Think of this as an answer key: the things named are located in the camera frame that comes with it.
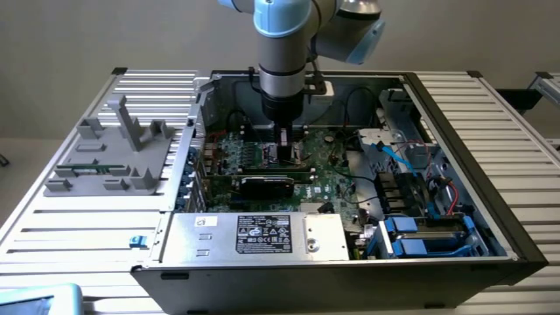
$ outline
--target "metal rail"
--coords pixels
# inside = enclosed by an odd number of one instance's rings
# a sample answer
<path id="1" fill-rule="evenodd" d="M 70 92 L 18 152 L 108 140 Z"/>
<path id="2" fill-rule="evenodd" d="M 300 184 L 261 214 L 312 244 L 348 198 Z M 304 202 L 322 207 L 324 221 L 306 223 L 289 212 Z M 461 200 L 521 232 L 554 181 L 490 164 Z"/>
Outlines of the metal rail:
<path id="1" fill-rule="evenodd" d="M 509 105 L 482 79 L 464 72 L 417 74 L 550 266 L 516 286 L 489 288 L 454 310 L 389 313 L 557 314 L 560 168 L 556 150 L 509 111 Z M 181 128 L 194 102 L 194 76 L 196 72 L 128 71 L 108 90 L 125 93 L 126 107 L 140 122 L 142 117 L 145 121 L 160 118 Z M 116 118 L 104 104 L 106 94 L 101 93 L 90 109 L 104 125 L 114 125 Z M 128 239 L 133 235 L 153 237 L 180 135 L 177 130 L 157 196 L 44 198 L 40 184 L 74 141 L 69 136 L 20 203 L 9 226 L 1 229 L 5 239 L 0 244 L 0 291 L 73 282 L 82 288 L 86 314 L 162 314 L 128 275 L 130 265 L 146 259 L 149 249 L 129 249 Z"/>

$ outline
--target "capacitor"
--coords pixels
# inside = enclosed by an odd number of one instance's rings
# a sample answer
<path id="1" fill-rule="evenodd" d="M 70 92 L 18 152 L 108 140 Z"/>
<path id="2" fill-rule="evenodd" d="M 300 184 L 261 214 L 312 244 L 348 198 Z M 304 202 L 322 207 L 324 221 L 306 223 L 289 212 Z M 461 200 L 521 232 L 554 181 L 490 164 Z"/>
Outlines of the capacitor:
<path id="1" fill-rule="evenodd" d="M 322 140 L 328 143 L 332 144 L 334 142 L 334 137 L 333 136 L 324 136 Z"/>

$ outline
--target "sticker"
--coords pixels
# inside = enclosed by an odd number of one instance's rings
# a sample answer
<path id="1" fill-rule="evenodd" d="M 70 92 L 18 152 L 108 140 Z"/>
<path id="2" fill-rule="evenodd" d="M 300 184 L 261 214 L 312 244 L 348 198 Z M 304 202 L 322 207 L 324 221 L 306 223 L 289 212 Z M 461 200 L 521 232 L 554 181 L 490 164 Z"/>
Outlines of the sticker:
<path id="1" fill-rule="evenodd" d="M 217 216 L 212 217 L 196 217 L 194 218 L 194 226 L 217 226 Z"/>
<path id="2" fill-rule="evenodd" d="M 240 254 L 292 252 L 292 228 L 288 215 L 240 215 L 236 251 Z"/>

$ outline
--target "slotted aluminum surface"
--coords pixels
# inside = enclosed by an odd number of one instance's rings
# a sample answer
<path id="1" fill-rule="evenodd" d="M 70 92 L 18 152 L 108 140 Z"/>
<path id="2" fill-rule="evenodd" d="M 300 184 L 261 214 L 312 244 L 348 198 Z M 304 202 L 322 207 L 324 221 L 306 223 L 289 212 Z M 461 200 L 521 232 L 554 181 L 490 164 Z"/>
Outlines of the slotted aluminum surface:
<path id="1" fill-rule="evenodd" d="M 168 122 L 172 121 L 174 126 L 180 127 L 182 121 L 178 117 L 185 117 L 192 102 L 188 101 L 192 100 L 188 96 L 193 96 L 190 90 L 169 90 L 173 92 L 164 93 L 162 90 L 152 89 L 142 92 L 132 87 L 188 88 L 192 86 L 188 77 L 194 77 L 194 72 L 126 74 L 130 75 L 120 77 L 116 86 L 122 88 L 117 91 L 125 93 L 130 100 L 130 114 L 168 119 Z M 454 310 L 408 310 L 372 314 L 557 314 L 560 170 L 553 164 L 553 157 L 538 148 L 532 140 L 534 136 L 529 136 L 522 124 L 504 110 L 506 105 L 478 79 L 470 78 L 462 72 L 418 72 L 418 77 L 544 252 L 550 266 L 516 286 L 489 288 Z M 102 109 L 102 102 L 98 113 L 104 125 L 116 123 L 110 112 Z M 166 157 L 166 168 L 161 172 L 162 178 L 169 174 L 173 158 L 172 147 Z M 45 198 L 36 198 L 38 199 L 33 200 L 24 210 L 26 216 L 16 222 L 17 229 L 12 229 L 9 233 L 14 241 L 8 245 L 4 242 L 0 247 L 4 250 L 1 262 L 17 260 L 9 258 L 14 253 L 18 253 L 18 259 L 26 262 L 24 266 L 20 263 L 0 264 L 0 290 L 74 282 L 82 288 L 86 314 L 162 314 L 160 307 L 128 275 L 134 259 L 138 255 L 140 258 L 146 256 L 146 251 L 134 252 L 128 249 L 128 238 L 154 231 L 156 220 L 150 217 L 154 215 L 150 203 L 146 200 L 134 201 L 132 204 L 110 202 L 112 206 L 105 206 L 110 210 L 100 212 L 89 202 L 46 202 Z M 97 222 L 105 228 L 105 233 L 72 228 L 92 226 Z M 60 230 L 26 230 L 53 226 Z"/>

